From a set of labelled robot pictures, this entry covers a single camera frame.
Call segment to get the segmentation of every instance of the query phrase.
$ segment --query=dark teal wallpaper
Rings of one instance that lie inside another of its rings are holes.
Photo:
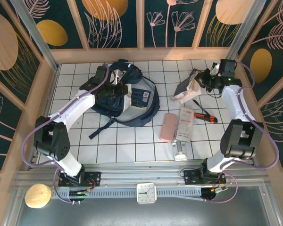
[[[25,103],[39,64],[0,4],[0,81]]]
[[[202,7],[202,0],[145,0],[145,47],[191,47]]]
[[[283,77],[283,0],[270,13],[242,62],[255,74],[257,100]]]
[[[90,48],[136,48],[135,0],[76,0]]]
[[[251,0],[213,0],[199,47],[229,47],[251,4]]]
[[[276,141],[283,167],[283,88],[261,108],[270,136]]]
[[[263,9],[262,9],[262,11],[261,11],[261,13],[259,14],[259,16],[258,16],[257,19],[256,19],[256,22],[254,23],[252,29],[250,30],[250,32],[249,32],[248,35],[246,36],[244,42],[242,43],[240,49],[238,50],[238,54],[240,54],[240,53],[242,52],[244,46],[246,45],[246,43],[247,43],[248,40],[249,40],[249,37],[251,36],[251,34],[253,33],[254,29],[255,29],[256,26],[257,26],[257,24],[259,23],[261,17],[262,17],[263,14],[265,13],[266,8],[267,8],[268,5],[270,4],[270,1],[271,1],[271,0],[266,0],[266,2],[265,2],[265,4],[264,4],[264,7],[263,7]]]
[[[66,0],[23,2],[50,49],[83,48]]]
[[[21,110],[0,93],[0,170],[16,131]]]

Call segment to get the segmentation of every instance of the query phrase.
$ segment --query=bread roll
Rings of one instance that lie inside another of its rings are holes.
[[[47,185],[36,184],[31,186],[25,195],[25,203],[30,208],[42,208],[51,198],[51,189]]]

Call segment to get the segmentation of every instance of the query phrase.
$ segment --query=pink sponge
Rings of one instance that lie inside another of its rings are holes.
[[[163,142],[171,143],[174,139],[176,124],[177,124],[177,115],[166,113],[159,139]]]

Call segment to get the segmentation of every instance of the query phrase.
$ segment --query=grid floor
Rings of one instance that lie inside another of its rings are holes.
[[[186,79],[191,70],[211,68],[214,61],[149,61],[131,62],[139,67],[143,75],[156,83],[160,110],[153,120],[144,127],[132,128],[114,123],[90,140],[88,136],[98,127],[105,125],[109,118],[92,109],[87,110],[69,131],[70,152],[81,163],[135,162],[135,161],[173,161],[172,145],[159,140],[165,113],[178,115],[181,106],[202,110],[192,100],[180,105],[171,101],[177,85]],[[55,113],[64,106],[79,90],[79,87],[95,75],[102,63],[65,64],[61,66],[55,93],[51,102],[50,113]],[[219,150],[220,139],[230,122],[226,103],[215,99],[202,90],[202,95],[195,98],[211,115],[217,117],[218,124],[209,124],[194,120],[191,142],[186,145],[189,160],[204,159]],[[39,156],[38,162],[47,158]]]

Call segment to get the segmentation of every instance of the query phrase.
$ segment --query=analog clock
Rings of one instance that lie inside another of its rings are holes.
[[[141,183],[136,186],[138,203],[154,203],[157,199],[156,186],[153,183]]]

